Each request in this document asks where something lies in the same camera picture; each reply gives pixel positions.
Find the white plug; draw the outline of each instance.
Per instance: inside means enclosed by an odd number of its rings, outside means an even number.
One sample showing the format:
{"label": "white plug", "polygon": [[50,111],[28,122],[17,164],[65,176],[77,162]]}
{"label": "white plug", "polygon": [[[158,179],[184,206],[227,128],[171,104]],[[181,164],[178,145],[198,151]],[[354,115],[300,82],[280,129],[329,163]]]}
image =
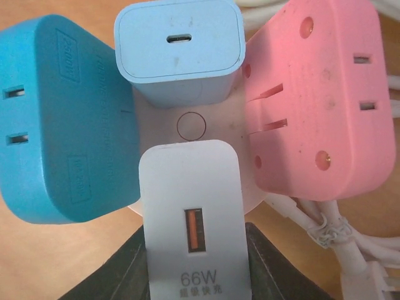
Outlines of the white plug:
{"label": "white plug", "polygon": [[250,300],[238,157],[222,141],[146,151],[139,165],[152,300]]}

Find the orange usb port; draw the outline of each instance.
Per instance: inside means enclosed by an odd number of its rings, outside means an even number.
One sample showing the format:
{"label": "orange usb port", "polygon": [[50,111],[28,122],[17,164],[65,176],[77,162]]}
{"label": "orange usb port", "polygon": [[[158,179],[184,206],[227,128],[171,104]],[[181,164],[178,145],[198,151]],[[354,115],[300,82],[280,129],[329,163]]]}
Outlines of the orange usb port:
{"label": "orange usb port", "polygon": [[204,237],[203,210],[201,208],[185,210],[187,246],[189,253],[205,252],[206,239]]}

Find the brown surface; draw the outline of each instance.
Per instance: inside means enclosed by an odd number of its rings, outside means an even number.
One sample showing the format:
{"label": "brown surface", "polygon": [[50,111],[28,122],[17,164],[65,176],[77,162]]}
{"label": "brown surface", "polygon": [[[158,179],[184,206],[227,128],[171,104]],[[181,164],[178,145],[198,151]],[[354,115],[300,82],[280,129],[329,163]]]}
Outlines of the brown surface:
{"label": "brown surface", "polygon": [[[43,14],[63,14],[109,45],[118,12],[132,0],[2,0],[0,29]],[[382,19],[388,72],[400,74],[400,24]],[[400,120],[396,121],[400,149]],[[342,213],[363,233],[400,235],[400,163],[376,192],[341,202]],[[306,276],[341,299],[339,266],[290,220],[266,204],[247,215]],[[98,268],[140,225],[122,209],[86,224],[32,225],[0,201],[0,299],[55,299]]]}

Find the pink adapter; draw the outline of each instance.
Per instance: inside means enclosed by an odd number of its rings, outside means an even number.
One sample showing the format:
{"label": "pink adapter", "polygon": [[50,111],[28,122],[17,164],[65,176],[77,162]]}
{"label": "pink adapter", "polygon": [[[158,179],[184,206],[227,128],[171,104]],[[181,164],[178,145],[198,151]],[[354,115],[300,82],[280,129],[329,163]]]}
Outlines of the pink adapter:
{"label": "pink adapter", "polygon": [[368,0],[290,0],[249,40],[242,70],[262,190],[328,201],[388,178],[394,128]]}

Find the light blue charger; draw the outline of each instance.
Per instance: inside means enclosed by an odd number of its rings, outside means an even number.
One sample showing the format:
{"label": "light blue charger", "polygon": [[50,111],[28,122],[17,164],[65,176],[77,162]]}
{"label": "light blue charger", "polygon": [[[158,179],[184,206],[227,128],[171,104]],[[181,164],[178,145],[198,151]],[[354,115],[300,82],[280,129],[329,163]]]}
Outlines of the light blue charger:
{"label": "light blue charger", "polygon": [[119,71],[159,108],[224,101],[246,48],[232,0],[132,4],[116,18],[114,37]]}
{"label": "light blue charger", "polygon": [[0,32],[0,188],[31,223],[83,222],[139,199],[131,85],[114,50],[61,16]]}

